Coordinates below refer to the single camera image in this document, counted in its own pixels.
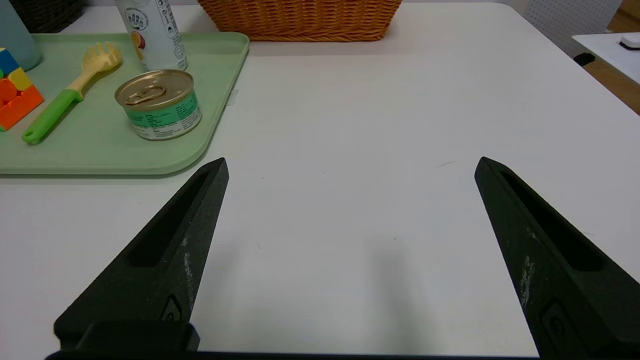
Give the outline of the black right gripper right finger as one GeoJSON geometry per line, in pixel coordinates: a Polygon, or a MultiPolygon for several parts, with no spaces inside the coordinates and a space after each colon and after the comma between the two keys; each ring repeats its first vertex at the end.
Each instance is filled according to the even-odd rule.
{"type": "Polygon", "coordinates": [[[542,359],[637,359],[640,286],[512,169],[474,179],[542,359]]]}

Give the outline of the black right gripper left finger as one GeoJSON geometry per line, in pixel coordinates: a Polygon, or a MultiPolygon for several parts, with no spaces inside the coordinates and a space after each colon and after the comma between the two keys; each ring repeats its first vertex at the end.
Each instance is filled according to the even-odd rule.
{"type": "Polygon", "coordinates": [[[224,158],[201,166],[54,322],[62,351],[196,351],[190,323],[221,211],[224,158]]]}

